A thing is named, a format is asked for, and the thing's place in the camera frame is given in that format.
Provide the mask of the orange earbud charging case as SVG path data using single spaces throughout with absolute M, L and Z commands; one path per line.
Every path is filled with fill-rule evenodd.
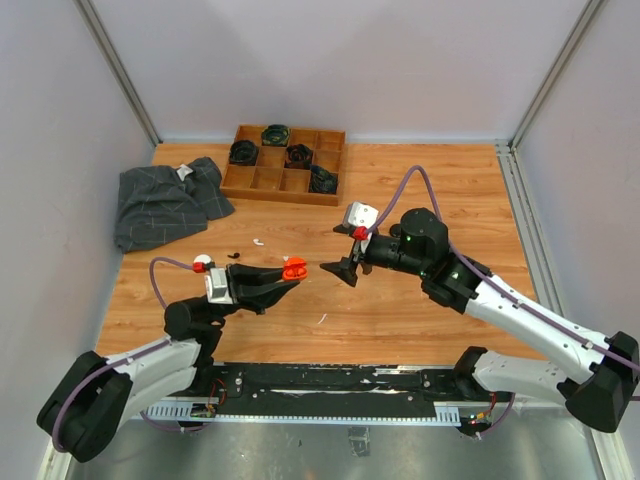
M 307 262 L 301 257 L 288 257 L 284 261 L 282 280 L 301 281 L 308 276 Z

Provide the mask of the white earbud charging case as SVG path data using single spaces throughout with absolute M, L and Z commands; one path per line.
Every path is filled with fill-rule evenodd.
M 193 264 L 209 264 L 212 262 L 212 258 L 206 254 L 200 254 L 196 256 L 193 260 Z

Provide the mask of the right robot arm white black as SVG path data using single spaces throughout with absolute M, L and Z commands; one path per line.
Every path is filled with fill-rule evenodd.
M 417 276 L 434 303 L 501 328 L 544 355 L 537 361 L 470 347 L 454 368 L 453 387 L 466 400 L 509 392 L 564 406 L 586 426 L 617 431 L 639 384 L 639 343 L 607 336 L 527 298 L 486 266 L 460 256 L 447 226 L 429 209 L 403 214 L 393 235 L 378 232 L 373 207 L 350 204 L 335 232 L 350 236 L 350 253 L 322 269 L 349 286 L 375 267 Z

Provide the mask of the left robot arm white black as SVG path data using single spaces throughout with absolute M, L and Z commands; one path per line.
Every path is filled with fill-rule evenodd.
M 186 268 L 203 276 L 205 293 L 162 305 L 163 337 L 108 357 L 87 351 L 66 372 L 36 419 L 56 451 L 87 462 L 127 420 L 154 403 L 185 390 L 195 396 L 207 393 L 227 316 L 239 310 L 264 314 L 308 275 L 299 257 L 279 268 L 262 268 L 219 267 L 199 255 Z

